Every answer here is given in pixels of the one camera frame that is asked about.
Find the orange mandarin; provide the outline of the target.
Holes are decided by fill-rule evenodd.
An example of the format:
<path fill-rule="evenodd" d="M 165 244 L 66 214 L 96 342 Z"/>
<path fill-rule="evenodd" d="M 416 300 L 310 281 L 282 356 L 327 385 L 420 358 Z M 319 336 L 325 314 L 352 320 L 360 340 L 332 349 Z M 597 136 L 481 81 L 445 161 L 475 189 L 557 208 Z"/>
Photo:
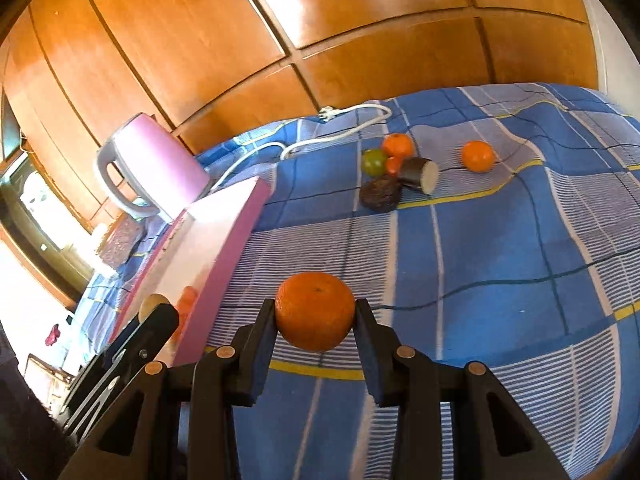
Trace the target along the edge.
<path fill-rule="evenodd" d="M 407 133 L 390 133 L 382 142 L 382 150 L 388 157 L 409 158 L 414 155 L 413 140 Z"/>
<path fill-rule="evenodd" d="M 339 278 L 323 272 L 303 272 L 287 278 L 276 298 L 276 323 L 292 346 L 327 352 L 352 329 L 356 300 Z"/>
<path fill-rule="evenodd" d="M 460 151 L 463 166 L 477 174 L 486 174 L 494 168 L 496 155 L 492 147 L 480 140 L 466 142 Z"/>

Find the dark round eggplant end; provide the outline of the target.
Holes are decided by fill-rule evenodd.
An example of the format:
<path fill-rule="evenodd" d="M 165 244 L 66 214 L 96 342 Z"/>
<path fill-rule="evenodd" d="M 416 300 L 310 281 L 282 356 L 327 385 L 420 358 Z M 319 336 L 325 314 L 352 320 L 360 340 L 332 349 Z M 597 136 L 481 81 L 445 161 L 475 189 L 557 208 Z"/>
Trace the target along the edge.
<path fill-rule="evenodd" d="M 401 200 L 400 183 L 391 176 L 382 176 L 363 183 L 359 191 L 360 204 L 382 214 L 395 210 Z"/>

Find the cut eggplant piece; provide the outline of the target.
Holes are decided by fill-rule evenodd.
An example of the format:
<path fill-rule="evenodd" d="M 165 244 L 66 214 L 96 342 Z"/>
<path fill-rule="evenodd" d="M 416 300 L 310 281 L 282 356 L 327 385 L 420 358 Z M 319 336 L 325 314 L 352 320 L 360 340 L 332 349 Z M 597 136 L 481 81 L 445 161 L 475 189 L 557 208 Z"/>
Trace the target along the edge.
<path fill-rule="evenodd" d="M 438 166 L 428 158 L 409 157 L 402 161 L 397 179 L 406 188 L 431 195 L 440 176 Z"/>

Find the green tomato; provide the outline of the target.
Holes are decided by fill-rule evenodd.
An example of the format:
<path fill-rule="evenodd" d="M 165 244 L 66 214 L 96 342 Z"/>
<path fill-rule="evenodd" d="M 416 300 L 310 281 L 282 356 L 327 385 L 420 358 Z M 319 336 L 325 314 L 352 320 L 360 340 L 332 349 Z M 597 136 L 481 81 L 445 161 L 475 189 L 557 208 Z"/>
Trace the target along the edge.
<path fill-rule="evenodd" d="M 387 155 L 382 148 L 370 148 L 361 154 L 361 170 L 371 178 L 385 174 Z"/>

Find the red tomato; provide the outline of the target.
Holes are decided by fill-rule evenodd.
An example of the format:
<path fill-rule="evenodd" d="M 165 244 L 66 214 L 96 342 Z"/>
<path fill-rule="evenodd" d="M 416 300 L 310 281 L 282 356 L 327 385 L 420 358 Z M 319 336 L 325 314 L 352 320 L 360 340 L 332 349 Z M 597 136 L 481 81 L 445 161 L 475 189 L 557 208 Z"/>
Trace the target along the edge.
<path fill-rule="evenodd" d="M 397 178 L 404 159 L 398 156 L 390 156 L 385 161 L 385 173 L 391 177 Z"/>

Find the small beige potato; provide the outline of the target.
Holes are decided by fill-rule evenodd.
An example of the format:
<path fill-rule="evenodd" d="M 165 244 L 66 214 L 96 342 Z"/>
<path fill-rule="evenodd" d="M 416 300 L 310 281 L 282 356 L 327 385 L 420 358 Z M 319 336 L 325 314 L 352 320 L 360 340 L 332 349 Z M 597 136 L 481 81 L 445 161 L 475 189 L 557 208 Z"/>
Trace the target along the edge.
<path fill-rule="evenodd" d="M 169 300 L 161 294 L 151 294 L 142 301 L 138 311 L 138 321 L 142 324 L 160 304 L 169 304 Z"/>

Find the orange carrot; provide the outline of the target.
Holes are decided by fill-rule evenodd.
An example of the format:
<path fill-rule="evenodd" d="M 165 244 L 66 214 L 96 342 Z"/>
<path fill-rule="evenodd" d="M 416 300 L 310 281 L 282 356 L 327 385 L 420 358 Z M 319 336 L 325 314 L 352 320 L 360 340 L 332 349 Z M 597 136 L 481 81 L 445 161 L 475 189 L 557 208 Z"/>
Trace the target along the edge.
<path fill-rule="evenodd" d="M 176 310 L 179 315 L 179 325 L 171 336 L 171 342 L 173 344 L 178 344 L 180 341 L 182 331 L 186 327 L 186 322 L 188 322 L 196 300 L 198 300 L 198 291 L 192 286 L 186 286 L 176 303 Z"/>

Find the silver patterned tissue box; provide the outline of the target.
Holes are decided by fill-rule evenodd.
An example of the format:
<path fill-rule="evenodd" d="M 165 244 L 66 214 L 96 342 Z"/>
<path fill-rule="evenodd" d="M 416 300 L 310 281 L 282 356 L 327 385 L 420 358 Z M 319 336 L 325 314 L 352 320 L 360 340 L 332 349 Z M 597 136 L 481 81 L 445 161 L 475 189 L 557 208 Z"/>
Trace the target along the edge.
<path fill-rule="evenodd" d="M 141 240 L 144 224 L 123 212 L 107 229 L 96 255 L 109 268 L 116 271 L 131 255 L 132 248 Z"/>

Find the pink shallow tray box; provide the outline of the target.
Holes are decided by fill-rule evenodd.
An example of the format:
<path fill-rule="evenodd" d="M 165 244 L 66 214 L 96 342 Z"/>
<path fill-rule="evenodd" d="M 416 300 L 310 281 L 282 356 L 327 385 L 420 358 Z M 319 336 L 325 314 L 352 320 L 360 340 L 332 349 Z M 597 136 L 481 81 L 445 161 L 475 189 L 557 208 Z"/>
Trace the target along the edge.
<path fill-rule="evenodd" d="M 201 359 L 233 271 L 271 194 L 270 185 L 252 177 L 203 197 L 171 223 L 134 281 L 114 327 L 119 332 L 137 316 L 143 300 L 161 294 L 176 304 L 186 286 L 198 298 L 180 339 L 156 358 L 168 366 Z"/>

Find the wooden door with glass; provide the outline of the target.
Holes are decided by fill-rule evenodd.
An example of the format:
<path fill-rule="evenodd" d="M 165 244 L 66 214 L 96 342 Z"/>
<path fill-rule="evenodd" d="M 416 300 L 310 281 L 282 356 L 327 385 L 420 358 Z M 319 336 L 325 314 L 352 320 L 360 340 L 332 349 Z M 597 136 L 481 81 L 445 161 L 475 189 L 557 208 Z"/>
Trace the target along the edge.
<path fill-rule="evenodd" d="M 6 96 L 1 97 L 1 232 L 34 278 L 75 309 L 94 271 L 91 236 L 50 187 Z"/>

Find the pink electric kettle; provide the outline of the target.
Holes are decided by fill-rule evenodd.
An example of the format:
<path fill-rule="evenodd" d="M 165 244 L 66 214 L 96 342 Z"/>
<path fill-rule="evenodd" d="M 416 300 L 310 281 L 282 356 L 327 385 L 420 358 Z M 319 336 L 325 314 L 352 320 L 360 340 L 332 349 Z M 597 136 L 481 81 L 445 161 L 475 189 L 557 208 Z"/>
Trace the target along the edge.
<path fill-rule="evenodd" d="M 142 205 L 124 195 L 108 175 L 116 167 Z M 96 178 L 107 196 L 134 218 L 159 216 L 170 223 L 206 195 L 212 178 L 154 117 L 139 113 L 113 133 L 96 153 Z"/>

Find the blue plaid tablecloth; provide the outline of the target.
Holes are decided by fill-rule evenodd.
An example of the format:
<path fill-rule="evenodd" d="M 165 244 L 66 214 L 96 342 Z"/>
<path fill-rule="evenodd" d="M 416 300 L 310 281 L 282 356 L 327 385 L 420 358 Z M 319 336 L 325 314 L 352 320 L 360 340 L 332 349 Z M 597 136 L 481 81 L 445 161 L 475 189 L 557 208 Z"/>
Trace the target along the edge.
<path fill-rule="evenodd" d="M 398 207 L 360 204 L 361 154 L 407 133 L 440 176 Z M 494 168 L 463 166 L 469 141 Z M 207 342 L 228 344 L 282 281 L 333 274 L 435 361 L 486 363 L 567 474 L 639 427 L 639 122 L 562 84 L 421 91 L 322 122 L 274 122 L 198 156 L 215 179 L 271 186 Z"/>

